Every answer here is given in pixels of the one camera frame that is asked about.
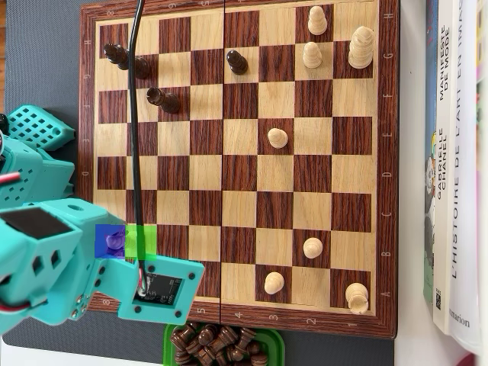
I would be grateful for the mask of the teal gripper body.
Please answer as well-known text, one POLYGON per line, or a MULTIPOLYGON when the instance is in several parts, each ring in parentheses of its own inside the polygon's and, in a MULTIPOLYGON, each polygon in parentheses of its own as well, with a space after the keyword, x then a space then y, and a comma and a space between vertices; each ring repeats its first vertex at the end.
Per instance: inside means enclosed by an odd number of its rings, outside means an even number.
POLYGON ((1 211, 1 332, 24 319, 77 320, 99 282, 95 229, 123 221, 82 199, 1 211))

